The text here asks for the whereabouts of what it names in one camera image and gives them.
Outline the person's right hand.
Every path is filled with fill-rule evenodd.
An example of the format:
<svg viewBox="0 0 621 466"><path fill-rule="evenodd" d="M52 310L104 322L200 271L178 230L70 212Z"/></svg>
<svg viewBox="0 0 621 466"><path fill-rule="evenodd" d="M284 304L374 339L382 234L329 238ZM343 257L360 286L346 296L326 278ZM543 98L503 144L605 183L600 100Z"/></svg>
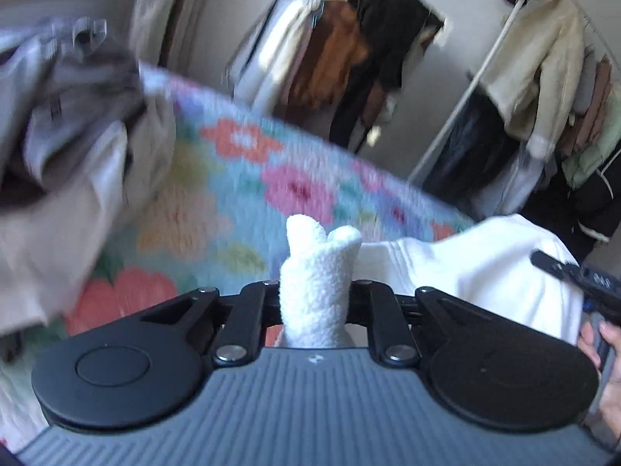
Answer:
<svg viewBox="0 0 621 466"><path fill-rule="evenodd" d="M600 396L597 410L590 418L590 428L598 438L615 447L620 446L620 328L608 322L598 326L601 339L609 345L614 363L602 361L597 354L596 334L592 324L585 322L577 346L592 361L600 374Z"/></svg>

